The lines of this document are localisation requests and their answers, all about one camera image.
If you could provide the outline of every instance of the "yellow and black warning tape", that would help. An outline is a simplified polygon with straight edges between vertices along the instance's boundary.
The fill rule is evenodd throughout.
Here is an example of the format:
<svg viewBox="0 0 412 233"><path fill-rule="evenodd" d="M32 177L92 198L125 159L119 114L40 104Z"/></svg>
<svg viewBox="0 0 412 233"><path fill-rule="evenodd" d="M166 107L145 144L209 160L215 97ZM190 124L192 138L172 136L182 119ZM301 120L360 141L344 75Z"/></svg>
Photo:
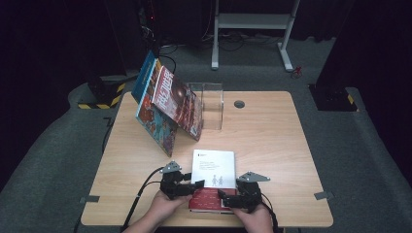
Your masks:
<svg viewBox="0 0 412 233"><path fill-rule="evenodd" d="M120 101L121 93L124 90L125 83L119 85L116 95L111 102L108 103L79 103L79 109L113 109Z"/></svg>

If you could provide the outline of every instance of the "black curtain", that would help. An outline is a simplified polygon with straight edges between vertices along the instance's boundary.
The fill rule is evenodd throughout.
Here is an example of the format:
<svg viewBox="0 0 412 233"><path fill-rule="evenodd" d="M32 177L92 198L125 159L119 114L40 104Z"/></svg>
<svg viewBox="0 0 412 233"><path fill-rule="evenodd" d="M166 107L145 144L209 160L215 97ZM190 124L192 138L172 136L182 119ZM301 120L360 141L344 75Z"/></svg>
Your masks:
<svg viewBox="0 0 412 233"><path fill-rule="evenodd" d="M360 91L379 136L412 184L410 9L410 1L355 1L317 86Z"/></svg>
<svg viewBox="0 0 412 233"><path fill-rule="evenodd" d="M291 38L316 41L337 37L355 0L301 0Z"/></svg>
<svg viewBox="0 0 412 233"><path fill-rule="evenodd" d="M33 142L69 108L67 96L84 83L52 6L2 1L0 189Z"/></svg>

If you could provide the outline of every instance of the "red book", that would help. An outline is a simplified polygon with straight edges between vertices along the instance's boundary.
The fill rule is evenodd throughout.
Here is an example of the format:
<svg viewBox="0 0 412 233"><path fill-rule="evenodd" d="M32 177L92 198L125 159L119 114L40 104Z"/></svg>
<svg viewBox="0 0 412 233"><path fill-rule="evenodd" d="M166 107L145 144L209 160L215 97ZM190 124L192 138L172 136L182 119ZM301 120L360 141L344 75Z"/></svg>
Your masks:
<svg viewBox="0 0 412 233"><path fill-rule="evenodd" d="M226 195L235 195L234 188L219 188ZM215 187L203 187L197 189L193 193L193 197L189 200L189 209L192 212L208 212L219 214L231 214L232 210L223 205L222 199L219 197L218 189Z"/></svg>
<svg viewBox="0 0 412 233"><path fill-rule="evenodd" d="M189 201L192 212L232 213L224 207L218 190L236 195L235 156L233 151L194 150L191 183L204 181Z"/></svg>
<svg viewBox="0 0 412 233"><path fill-rule="evenodd" d="M153 103L199 141L202 131L201 99L165 66L158 74Z"/></svg>

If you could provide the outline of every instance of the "clear acrylic box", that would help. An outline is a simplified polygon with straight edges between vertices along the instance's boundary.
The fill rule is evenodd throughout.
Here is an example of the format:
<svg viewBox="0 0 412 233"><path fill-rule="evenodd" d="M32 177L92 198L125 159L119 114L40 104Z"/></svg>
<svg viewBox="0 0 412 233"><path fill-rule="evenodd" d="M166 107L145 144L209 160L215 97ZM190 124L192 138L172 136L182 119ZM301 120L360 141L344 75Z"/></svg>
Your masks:
<svg viewBox="0 0 412 233"><path fill-rule="evenodd" d="M221 83L187 83L201 98L203 129L222 129L223 85Z"/></svg>

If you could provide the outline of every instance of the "black cable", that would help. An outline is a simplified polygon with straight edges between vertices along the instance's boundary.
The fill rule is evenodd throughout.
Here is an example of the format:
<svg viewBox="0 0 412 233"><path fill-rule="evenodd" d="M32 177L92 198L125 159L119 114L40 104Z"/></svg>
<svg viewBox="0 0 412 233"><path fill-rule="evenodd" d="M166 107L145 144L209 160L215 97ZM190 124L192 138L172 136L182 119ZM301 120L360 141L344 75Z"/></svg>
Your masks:
<svg viewBox="0 0 412 233"><path fill-rule="evenodd" d="M228 39L222 40L222 42L219 44L219 49L225 50L225 51L236 51L236 50L240 50L245 45L245 40L242 38L240 34L238 35L238 40L235 41L233 39L234 39L233 37L229 37ZM224 42L226 42L227 44L229 43L241 43L241 44L237 48L229 50L223 47Z"/></svg>
<svg viewBox="0 0 412 233"><path fill-rule="evenodd" d="M80 225L80 222L81 222L81 219L82 219L82 215L83 215L83 214L80 214L79 218L77 219L75 228L73 229L73 233L77 233L77 232L78 232L78 230L79 230L79 225Z"/></svg>
<svg viewBox="0 0 412 233"><path fill-rule="evenodd" d="M107 124L106 124L106 126L107 126L108 128L107 128L106 134L104 135L104 138L103 138L102 153L104 152L104 149L105 149L105 147L106 147L106 141L107 141L107 139L108 139L109 132L110 132L110 130L112 129L113 124L115 123L114 121L113 121L113 123L111 123L111 121L112 121L112 118L111 118L111 117L103 117L103 119L107 119Z"/></svg>
<svg viewBox="0 0 412 233"><path fill-rule="evenodd" d="M160 182L150 182L150 183L146 183L145 187L147 187L149 184L152 184L152 183L160 183Z"/></svg>
<svg viewBox="0 0 412 233"><path fill-rule="evenodd" d="M270 205L270 209L273 211L272 203L270 202L269 198L267 198L267 196L264 195L263 193L262 193L261 195L264 196L264 198L267 200L267 202L268 202L269 205Z"/></svg>
<svg viewBox="0 0 412 233"><path fill-rule="evenodd" d="M202 41L204 41L205 36L206 36L207 33L209 32L210 24L211 24L211 21L212 21L212 15L214 14L214 12L213 12L213 2L212 2L212 1L213 1L213 0L210 0L209 20L208 20L208 22L207 22L207 27L206 27L205 33L203 34L203 36L202 36L202 38L201 38Z"/></svg>
<svg viewBox="0 0 412 233"><path fill-rule="evenodd" d="M159 167L156 170L154 170L149 176L148 178L145 180L145 182L143 183L142 187L140 187L139 192L136 195L136 198L134 199L133 205L131 205L130 211L127 215L126 220L124 221L124 225L123 227L120 229L120 232L124 231L127 227L128 227L128 223L130 222L131 216L133 216L134 213L134 209L136 209L137 203L139 202L140 196L143 193L143 190L145 189L145 187L148 185L148 181L151 179L151 177L158 171L160 171L161 169L163 169L163 167Z"/></svg>
<svg viewBox="0 0 412 233"><path fill-rule="evenodd" d="M171 50L171 51L169 51L169 52L160 53L159 56L161 56L161 55L167 55L167 54L171 54L171 53L175 52L175 51L179 48L179 45L172 45L172 46L170 46L170 47L174 47L174 49Z"/></svg>
<svg viewBox="0 0 412 233"><path fill-rule="evenodd" d="M278 219L276 218L275 213L272 209L270 209L270 207L266 205L266 203L261 202L261 204L267 209L267 211L269 211L270 215L272 216L273 232L279 233Z"/></svg>
<svg viewBox="0 0 412 233"><path fill-rule="evenodd" d="M168 59L170 59L170 60L173 62L173 64L175 65L175 67L173 68L172 73L173 73L173 74L175 74L175 71L176 71L176 61L175 61L172 57L170 57L170 56L166 56L166 55L159 55L159 57L165 57L165 58L168 58Z"/></svg>
<svg viewBox="0 0 412 233"><path fill-rule="evenodd" d="M248 40L255 40L255 39L262 39L262 41L261 42L248 41ZM275 37L267 37L267 38L249 37L249 38L244 38L245 44L247 44L247 45L263 45L263 46L277 43L281 39L282 39L282 37L277 37L276 39L275 39Z"/></svg>

